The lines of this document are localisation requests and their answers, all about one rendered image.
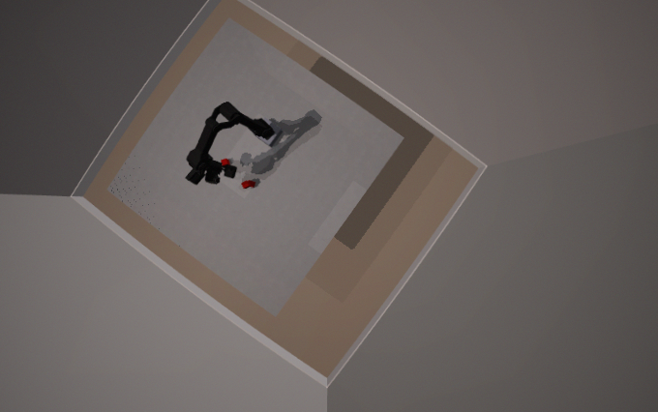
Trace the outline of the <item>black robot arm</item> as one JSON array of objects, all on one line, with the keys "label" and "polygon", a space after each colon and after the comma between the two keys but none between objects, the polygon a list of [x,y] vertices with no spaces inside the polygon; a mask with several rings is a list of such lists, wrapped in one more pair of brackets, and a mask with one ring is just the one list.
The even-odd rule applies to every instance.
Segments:
[{"label": "black robot arm", "polygon": [[[218,123],[216,118],[219,114],[222,114],[228,122]],[[221,130],[230,129],[235,125],[241,124],[248,127],[258,137],[262,136],[266,140],[269,140],[275,134],[273,128],[262,118],[252,120],[233,107],[230,102],[225,102],[217,106],[212,116],[205,121],[205,124],[195,149],[186,157],[193,170],[185,178],[194,185],[197,185],[204,177],[206,183],[220,183],[221,178],[218,175],[221,173],[210,172],[215,168],[215,163],[213,162],[213,157],[208,152],[218,132]],[[205,170],[207,171],[206,174]]]}]

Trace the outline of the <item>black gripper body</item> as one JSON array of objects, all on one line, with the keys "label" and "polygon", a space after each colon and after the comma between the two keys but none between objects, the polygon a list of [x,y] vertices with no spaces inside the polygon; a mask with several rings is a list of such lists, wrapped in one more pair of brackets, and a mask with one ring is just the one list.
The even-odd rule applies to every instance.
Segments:
[{"label": "black gripper body", "polygon": [[230,178],[234,178],[235,172],[236,172],[236,169],[237,169],[235,166],[232,166],[232,165],[222,166],[221,162],[216,162],[216,161],[213,161],[213,162],[215,163],[215,168],[210,172],[213,172],[213,173],[215,173],[215,172],[221,172],[221,173],[224,172],[225,176],[230,177]]}]

